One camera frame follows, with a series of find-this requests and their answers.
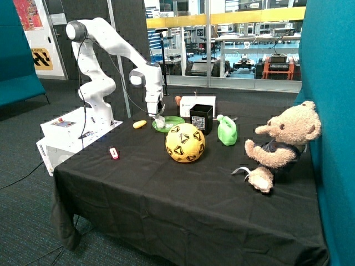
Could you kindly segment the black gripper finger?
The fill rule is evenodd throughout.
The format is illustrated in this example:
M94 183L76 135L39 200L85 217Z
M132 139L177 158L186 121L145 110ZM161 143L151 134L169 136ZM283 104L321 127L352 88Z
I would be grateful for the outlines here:
M158 103L158 111L164 111L164 110L165 110L165 104L162 101L160 101Z

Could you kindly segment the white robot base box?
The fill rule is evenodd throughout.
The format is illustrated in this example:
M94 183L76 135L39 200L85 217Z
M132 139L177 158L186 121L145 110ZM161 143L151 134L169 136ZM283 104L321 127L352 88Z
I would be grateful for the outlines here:
M49 175L53 176L54 169L59 164L122 123L122 121L114 120L104 126L94 117L92 108L79 107L41 124L44 138L37 142L37 148ZM78 139L80 135L88 131L94 133Z

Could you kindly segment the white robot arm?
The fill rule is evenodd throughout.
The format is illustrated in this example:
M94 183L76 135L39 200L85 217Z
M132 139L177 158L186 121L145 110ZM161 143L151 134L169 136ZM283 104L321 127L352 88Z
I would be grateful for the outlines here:
M138 88L146 89L145 101L149 116L155 119L159 128L165 126L165 118L162 116L165 109L162 102L162 72L159 64L147 62L103 18L71 21L66 26L66 33L72 41L80 71L91 79L80 87L79 95L93 108L94 120L99 128L109 127L114 123L111 106L103 98L115 90L116 83L102 71L93 43L98 43L111 55L128 58L136 65L129 74L130 82Z

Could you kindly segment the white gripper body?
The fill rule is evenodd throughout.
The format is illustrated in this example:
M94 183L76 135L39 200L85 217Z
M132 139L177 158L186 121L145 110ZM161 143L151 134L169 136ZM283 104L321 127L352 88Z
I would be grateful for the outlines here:
M146 93L145 101L149 116L154 117L164 112L158 111L158 103L163 101L163 97L163 93Z

